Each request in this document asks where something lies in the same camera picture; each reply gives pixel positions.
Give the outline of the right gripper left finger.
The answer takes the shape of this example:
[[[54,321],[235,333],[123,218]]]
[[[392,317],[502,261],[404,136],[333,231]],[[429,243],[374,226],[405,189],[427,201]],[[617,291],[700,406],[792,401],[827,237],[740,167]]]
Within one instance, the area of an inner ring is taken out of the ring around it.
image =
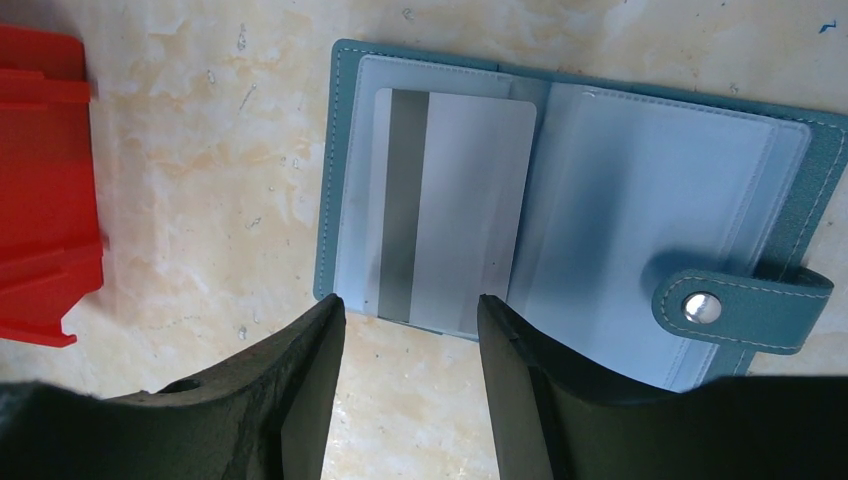
[[[5,479],[317,479],[345,341],[329,295],[284,329],[155,392],[1,387]]]

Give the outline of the silver magnetic stripe card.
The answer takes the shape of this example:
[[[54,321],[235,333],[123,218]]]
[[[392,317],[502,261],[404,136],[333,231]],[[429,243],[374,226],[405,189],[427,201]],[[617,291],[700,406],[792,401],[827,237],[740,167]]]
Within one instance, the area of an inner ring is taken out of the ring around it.
[[[376,93],[367,314],[476,334],[479,297],[508,289],[536,117],[528,101]]]

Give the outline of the blue card holder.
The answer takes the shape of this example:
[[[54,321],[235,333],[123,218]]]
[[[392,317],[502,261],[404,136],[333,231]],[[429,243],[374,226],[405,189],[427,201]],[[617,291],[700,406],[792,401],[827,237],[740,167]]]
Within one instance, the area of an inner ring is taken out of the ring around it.
[[[685,391],[801,350],[833,291],[802,260],[847,165],[843,115],[342,39],[314,294],[364,309],[376,93],[533,103],[504,300],[632,379]]]

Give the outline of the red plastic bin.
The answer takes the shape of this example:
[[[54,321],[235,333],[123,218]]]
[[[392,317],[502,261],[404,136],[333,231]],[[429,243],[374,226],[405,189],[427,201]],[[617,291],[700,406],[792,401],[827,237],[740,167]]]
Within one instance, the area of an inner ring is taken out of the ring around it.
[[[83,44],[1,28],[1,336],[63,348],[103,279]]]

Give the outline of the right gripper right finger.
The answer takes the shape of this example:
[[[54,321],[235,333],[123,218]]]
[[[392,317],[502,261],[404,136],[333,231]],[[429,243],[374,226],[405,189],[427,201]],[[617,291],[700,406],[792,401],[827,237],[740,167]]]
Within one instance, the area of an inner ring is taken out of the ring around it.
[[[601,366],[501,299],[477,308],[504,479],[843,479],[847,381],[728,376],[684,393]]]

